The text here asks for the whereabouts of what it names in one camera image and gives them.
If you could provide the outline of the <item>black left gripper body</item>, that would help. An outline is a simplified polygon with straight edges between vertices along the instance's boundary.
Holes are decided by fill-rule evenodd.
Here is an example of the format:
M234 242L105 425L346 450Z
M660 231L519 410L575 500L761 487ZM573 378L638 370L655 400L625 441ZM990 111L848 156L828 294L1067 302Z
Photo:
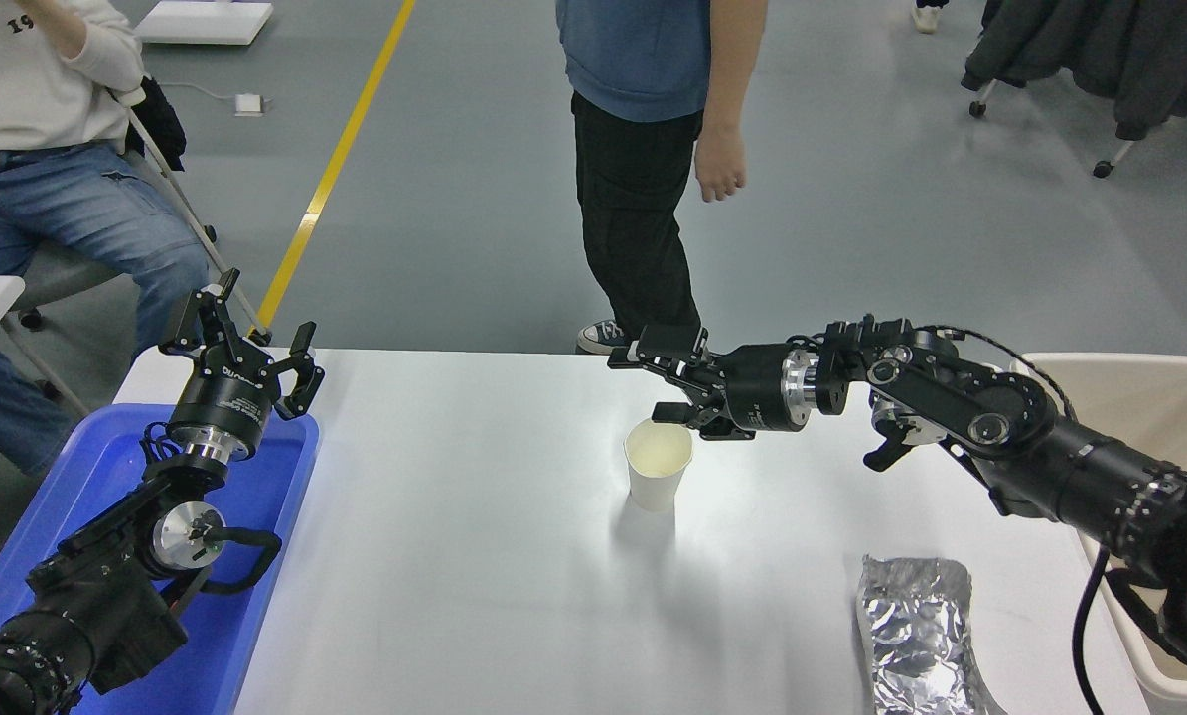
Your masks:
M189 442L189 431L212 428L240 443L261 442L278 392L261 375L271 358L245 358L239 363L193 362L179 403L172 413L172 439Z

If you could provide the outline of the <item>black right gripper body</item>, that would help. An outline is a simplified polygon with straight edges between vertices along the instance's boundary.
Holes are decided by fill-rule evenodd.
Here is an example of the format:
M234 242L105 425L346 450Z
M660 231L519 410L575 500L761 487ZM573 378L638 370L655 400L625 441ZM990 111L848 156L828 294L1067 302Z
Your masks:
M717 358L730 420L744 431L791 431L783 398L788 344L748 344Z

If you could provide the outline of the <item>standing person's hand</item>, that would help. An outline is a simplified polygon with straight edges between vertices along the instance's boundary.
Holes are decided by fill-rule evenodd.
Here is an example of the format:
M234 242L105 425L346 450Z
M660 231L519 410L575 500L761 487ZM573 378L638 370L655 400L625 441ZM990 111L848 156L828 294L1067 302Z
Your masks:
M694 176L704 203L734 198L747 186L745 145L740 125L703 125L694 145Z

